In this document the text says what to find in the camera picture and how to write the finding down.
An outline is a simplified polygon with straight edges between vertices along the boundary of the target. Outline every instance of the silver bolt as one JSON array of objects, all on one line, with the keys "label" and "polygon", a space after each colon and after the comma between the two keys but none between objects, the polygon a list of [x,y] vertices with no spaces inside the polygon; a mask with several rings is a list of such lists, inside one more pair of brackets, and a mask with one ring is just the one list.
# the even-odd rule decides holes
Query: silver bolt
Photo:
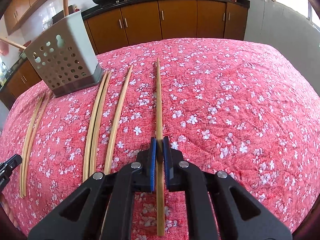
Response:
[{"label": "silver bolt", "polygon": [[181,162],[179,162],[179,166],[182,168],[187,168],[187,167],[189,167],[189,163],[186,161],[181,161]]},{"label": "silver bolt", "polygon": [[141,163],[140,162],[131,163],[131,168],[133,168],[133,169],[138,169],[140,167],[141,167]]},{"label": "silver bolt", "polygon": [[102,178],[103,178],[103,173],[102,173],[102,172],[96,172],[96,173],[93,175],[93,178],[94,178],[94,179],[102,179]]},{"label": "silver bolt", "polygon": [[222,179],[225,179],[228,176],[228,174],[225,171],[218,171],[217,175],[219,178],[222,178]]}]

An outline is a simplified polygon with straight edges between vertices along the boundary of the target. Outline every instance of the red tablecloth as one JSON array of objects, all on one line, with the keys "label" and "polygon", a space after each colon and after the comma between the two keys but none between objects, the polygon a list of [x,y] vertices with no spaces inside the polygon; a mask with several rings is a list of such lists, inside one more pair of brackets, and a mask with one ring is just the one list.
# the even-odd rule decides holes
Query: red tablecloth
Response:
[{"label": "red tablecloth", "polygon": [[[112,170],[132,162],[155,135],[156,58],[161,60],[164,135],[207,172],[225,170],[295,230],[319,194],[320,100],[276,49],[219,39],[172,39],[98,56],[113,71],[101,122],[97,171],[128,66],[133,64]],[[15,102],[1,137],[0,160],[20,154],[44,82]],[[27,195],[17,168],[4,190],[28,233],[82,182],[84,148],[98,86],[52,98],[33,143]],[[184,193],[165,192],[164,239],[188,239]],[[136,194],[132,239],[157,239],[156,198]]]}]

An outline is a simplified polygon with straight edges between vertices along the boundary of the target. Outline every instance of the pink floral tablecloth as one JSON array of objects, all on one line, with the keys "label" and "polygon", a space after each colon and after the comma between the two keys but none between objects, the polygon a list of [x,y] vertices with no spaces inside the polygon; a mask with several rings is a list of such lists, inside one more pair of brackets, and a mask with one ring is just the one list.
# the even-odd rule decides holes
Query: pink floral tablecloth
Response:
[{"label": "pink floral tablecloth", "polygon": [[[156,128],[156,58],[161,60],[164,135],[202,170],[227,171],[294,231],[319,195],[320,99],[276,49],[222,39],[172,39],[98,56],[113,71],[99,133],[97,171],[128,66],[133,64],[111,172],[148,148]],[[33,142],[27,195],[17,168],[4,194],[27,234],[82,182],[84,148],[98,86],[52,98]],[[0,161],[21,154],[40,82],[15,102]],[[156,197],[136,194],[132,239],[188,239],[184,193],[165,192],[165,237],[156,236]]]}]

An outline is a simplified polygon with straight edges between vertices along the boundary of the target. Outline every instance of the flower pattern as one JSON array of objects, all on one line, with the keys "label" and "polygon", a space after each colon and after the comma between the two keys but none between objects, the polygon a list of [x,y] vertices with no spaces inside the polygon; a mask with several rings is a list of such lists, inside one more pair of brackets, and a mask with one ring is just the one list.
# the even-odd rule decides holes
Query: flower pattern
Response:
[{"label": "flower pattern", "polygon": [[[155,136],[156,58],[161,62],[163,133],[203,171],[224,170],[294,231],[319,195],[320,99],[276,49],[224,39],[171,39],[98,56],[112,71],[97,149],[103,171],[117,101],[134,65],[116,136],[111,172],[133,162]],[[27,197],[20,168],[4,190],[28,233],[82,182],[86,135],[99,86],[52,97],[33,142]],[[22,152],[44,82],[12,107],[0,138],[0,161]],[[132,239],[156,236],[156,195],[136,193]],[[188,239],[184,193],[165,191],[165,237]]]}]

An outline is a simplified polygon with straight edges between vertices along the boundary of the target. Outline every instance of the perforated holder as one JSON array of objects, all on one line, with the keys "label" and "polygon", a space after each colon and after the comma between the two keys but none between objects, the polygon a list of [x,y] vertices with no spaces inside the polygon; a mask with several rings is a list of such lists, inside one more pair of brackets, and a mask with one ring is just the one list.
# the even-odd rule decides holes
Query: perforated holder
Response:
[{"label": "perforated holder", "polygon": [[24,53],[57,97],[94,86],[102,77],[80,11],[55,23]]}]

